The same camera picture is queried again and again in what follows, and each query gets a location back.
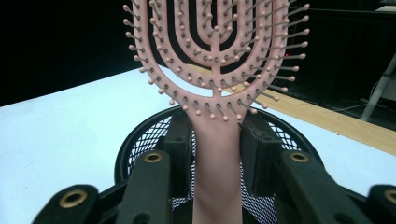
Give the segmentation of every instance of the pink hairbrush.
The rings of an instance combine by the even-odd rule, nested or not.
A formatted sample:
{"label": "pink hairbrush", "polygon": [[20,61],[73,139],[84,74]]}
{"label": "pink hairbrush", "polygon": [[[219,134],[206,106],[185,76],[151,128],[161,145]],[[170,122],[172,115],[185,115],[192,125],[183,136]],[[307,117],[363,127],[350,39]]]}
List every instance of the pink hairbrush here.
{"label": "pink hairbrush", "polygon": [[[175,15],[168,15],[168,1],[133,0],[133,22],[124,20],[134,28],[126,35],[134,39],[136,61],[141,61],[140,72],[150,77],[148,83],[156,84],[159,94],[171,97],[170,105],[179,103],[191,119],[197,141],[195,158],[195,182],[193,199],[193,223],[242,223],[241,173],[238,122],[241,122],[256,98],[267,88],[287,91],[271,85],[275,78],[294,80],[294,77],[277,77],[279,69],[298,71],[298,67],[282,66],[284,59],[303,59],[304,54],[285,56],[285,50],[304,48],[307,43],[287,46],[287,39],[307,35],[309,30],[288,35],[288,27],[307,21],[307,17],[290,22],[288,16],[307,10],[309,5],[289,12],[295,0],[218,0],[216,12],[212,12],[211,0],[193,1],[196,8],[196,27],[191,27],[189,9],[192,1],[175,0]],[[175,20],[175,31],[168,27],[168,20]],[[191,36],[196,29],[199,38],[207,45],[202,48]],[[177,43],[184,54],[202,67],[210,68],[211,74],[186,65],[171,45],[169,32],[175,32]],[[220,47],[235,32],[234,42],[227,49]],[[150,36],[155,39],[156,49],[150,46]],[[156,62],[152,51],[157,50],[166,66],[179,78],[193,86],[212,90],[210,97],[183,90],[167,77]],[[231,72],[222,73],[221,68],[234,65]],[[245,88],[236,92],[237,85]],[[232,94],[224,96],[223,89]]]}

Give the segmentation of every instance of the black mesh holder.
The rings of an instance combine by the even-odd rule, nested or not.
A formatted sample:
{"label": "black mesh holder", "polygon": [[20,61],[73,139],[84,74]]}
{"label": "black mesh holder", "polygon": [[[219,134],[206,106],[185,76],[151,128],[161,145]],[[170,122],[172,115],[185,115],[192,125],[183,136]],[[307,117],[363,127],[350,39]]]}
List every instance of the black mesh holder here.
{"label": "black mesh holder", "polygon": [[[159,138],[166,135],[172,115],[177,111],[182,111],[180,106],[166,109],[144,120],[132,130],[123,142],[116,159],[114,173],[116,183],[119,183],[129,177],[129,174],[134,168],[134,162],[141,153],[155,149]],[[315,156],[316,159],[321,162],[320,156],[312,144],[287,122],[261,110],[258,110],[258,114],[256,116],[261,116],[268,122],[274,133],[282,140],[283,149],[306,151]],[[195,155],[195,146],[195,135],[193,134],[193,155]],[[172,207],[174,210],[180,207],[183,203],[191,203],[194,186],[194,165],[191,167],[191,172],[191,192],[186,198],[172,199]],[[248,211],[252,216],[254,216],[258,223],[277,223],[274,197],[253,197],[249,195],[243,177],[241,178],[242,206],[245,212]]]}

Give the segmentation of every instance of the wooden plank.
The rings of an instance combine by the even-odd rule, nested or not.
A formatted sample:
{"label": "wooden plank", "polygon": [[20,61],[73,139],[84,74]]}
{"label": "wooden plank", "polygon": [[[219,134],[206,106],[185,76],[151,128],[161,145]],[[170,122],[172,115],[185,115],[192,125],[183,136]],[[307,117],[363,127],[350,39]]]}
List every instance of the wooden plank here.
{"label": "wooden plank", "polygon": [[[240,85],[237,89],[241,91],[244,87]],[[275,102],[260,95],[257,101],[267,104],[276,111],[396,156],[396,132],[392,130],[354,119],[317,105],[311,105],[281,93],[269,90],[265,92],[278,96],[280,100]]]}

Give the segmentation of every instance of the mesh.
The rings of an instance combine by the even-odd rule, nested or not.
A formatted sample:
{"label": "mesh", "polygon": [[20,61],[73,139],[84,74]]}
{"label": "mesh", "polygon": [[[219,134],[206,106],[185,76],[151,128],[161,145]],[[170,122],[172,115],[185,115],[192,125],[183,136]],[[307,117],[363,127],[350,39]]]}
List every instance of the mesh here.
{"label": "mesh", "polygon": [[[161,136],[165,136],[172,116],[158,121],[141,134],[134,146],[130,149],[128,175],[132,172],[137,157],[146,151],[154,150],[156,143]],[[276,135],[282,140],[282,147],[285,150],[302,150],[284,130],[269,122],[270,127]],[[192,154],[195,156],[196,141],[195,134],[192,130]],[[191,167],[191,191],[186,198],[173,198],[172,208],[175,209],[181,204],[193,198],[194,193],[194,164]],[[243,169],[241,165],[241,190],[242,190],[242,206],[253,215],[259,223],[277,223],[276,210],[274,206],[274,197],[252,197],[248,194],[247,188],[243,180]]]}

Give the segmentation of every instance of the white table surface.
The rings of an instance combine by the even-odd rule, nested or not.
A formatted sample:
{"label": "white table surface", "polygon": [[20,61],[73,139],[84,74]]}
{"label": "white table surface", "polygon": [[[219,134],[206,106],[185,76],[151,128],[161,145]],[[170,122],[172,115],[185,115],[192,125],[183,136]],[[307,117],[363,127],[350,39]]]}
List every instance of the white table surface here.
{"label": "white table surface", "polygon": [[[31,223],[55,193],[72,185],[100,192],[113,186],[125,137],[170,107],[148,79],[133,70],[0,107],[0,223]],[[396,185],[396,157],[268,111],[305,135],[338,184],[362,195],[374,184]]]}

